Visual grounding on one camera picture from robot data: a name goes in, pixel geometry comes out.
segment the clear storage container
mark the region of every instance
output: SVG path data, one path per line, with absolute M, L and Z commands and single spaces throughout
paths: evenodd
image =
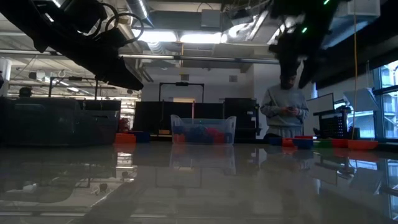
M 233 144 L 236 117 L 191 119 L 171 115 L 173 143 Z

